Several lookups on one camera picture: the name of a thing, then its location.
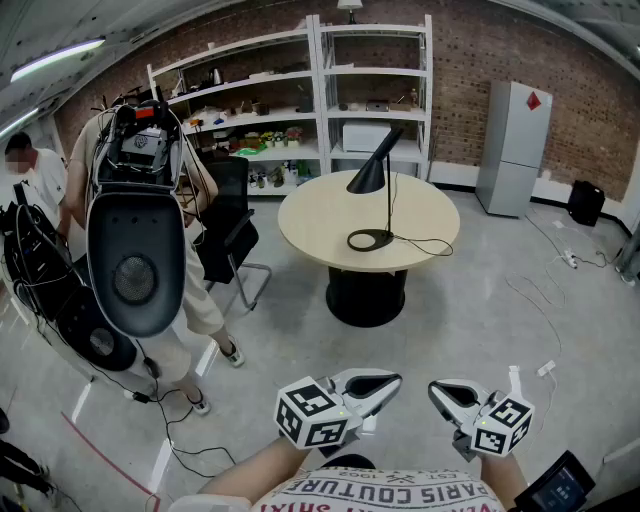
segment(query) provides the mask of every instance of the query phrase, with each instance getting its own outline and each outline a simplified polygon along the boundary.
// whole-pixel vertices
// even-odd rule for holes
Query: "forearm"
[[[493,489],[506,510],[515,507],[514,500],[527,488],[527,481],[513,453],[505,458],[483,455],[481,460],[482,481]]]
[[[308,451],[298,450],[281,437],[253,457],[215,477],[200,490],[200,494],[237,496],[254,504],[293,477],[308,454]]]

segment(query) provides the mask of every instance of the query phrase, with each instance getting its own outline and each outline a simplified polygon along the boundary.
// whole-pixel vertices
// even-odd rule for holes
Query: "speaker grille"
[[[91,332],[89,342],[91,343],[91,348],[93,348],[96,354],[101,356],[111,355],[115,348],[113,335],[107,329],[103,329],[102,327],[98,327]]]
[[[143,256],[128,256],[116,267],[114,287],[118,297],[128,304],[144,304],[156,289],[153,264]]]

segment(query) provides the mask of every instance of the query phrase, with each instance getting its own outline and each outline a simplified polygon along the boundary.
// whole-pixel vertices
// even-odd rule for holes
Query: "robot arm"
[[[477,382],[442,379],[429,384],[429,398],[457,430],[453,446],[471,461],[477,452],[506,457],[529,433],[535,407],[522,397],[519,368],[509,373],[511,392],[489,393]]]
[[[278,392],[274,421],[299,449],[341,447],[348,433],[375,419],[398,393],[402,377],[352,368],[333,377],[305,377]]]

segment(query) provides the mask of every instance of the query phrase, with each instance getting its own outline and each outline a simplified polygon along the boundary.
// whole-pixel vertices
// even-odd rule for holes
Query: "black desk lamp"
[[[369,252],[380,249],[388,245],[393,240],[391,232],[391,163],[389,153],[398,142],[403,130],[394,128],[385,137],[382,143],[375,150],[367,163],[362,166],[358,174],[347,185],[347,191],[352,194],[370,194],[384,187],[384,169],[382,161],[387,158],[387,227],[385,229],[359,229],[354,231],[347,238],[347,244],[354,251]],[[357,247],[351,243],[351,239],[356,235],[369,235],[373,238],[373,243],[368,247]]]

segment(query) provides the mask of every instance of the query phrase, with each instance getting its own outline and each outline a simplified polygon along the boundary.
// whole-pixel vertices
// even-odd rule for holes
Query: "man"
[[[298,472],[308,451],[286,438],[226,470],[169,512],[411,510],[498,512],[515,507],[527,483],[513,454],[481,455],[480,480],[462,471],[384,471],[358,455]]]
[[[51,212],[58,215],[58,233],[68,238],[71,211],[65,199],[67,171],[60,156],[50,149],[34,148],[29,136],[18,132],[9,139],[4,158],[7,169],[24,175]]]
[[[68,199],[71,214],[82,227],[86,226],[86,211],[91,200],[88,197],[90,186],[88,177],[93,165],[93,156],[97,146],[98,135],[111,121],[113,113],[104,112],[90,119],[82,129],[69,159],[69,179],[67,182],[66,197]],[[191,145],[184,145],[183,165],[185,166],[194,185],[198,189],[196,202],[199,211],[204,211],[218,193],[218,187],[207,172],[202,162],[194,158],[195,152]],[[185,225],[191,222],[195,215],[195,202],[186,210]],[[204,288],[204,268],[198,259],[198,255],[186,242],[187,268],[185,292],[182,299],[182,310],[179,316],[186,316],[187,328],[198,334],[210,336],[220,347],[220,351],[232,366],[238,367],[244,363],[244,354],[235,339],[233,339],[224,326],[222,313]],[[160,370],[159,380],[165,383],[173,383],[191,402],[196,413],[204,415],[210,410],[200,389],[196,386],[195,377],[190,371],[191,353],[182,344],[174,327],[165,333],[151,339],[142,339],[147,356],[155,361]],[[143,365],[136,361],[130,371],[143,377],[148,377]]]

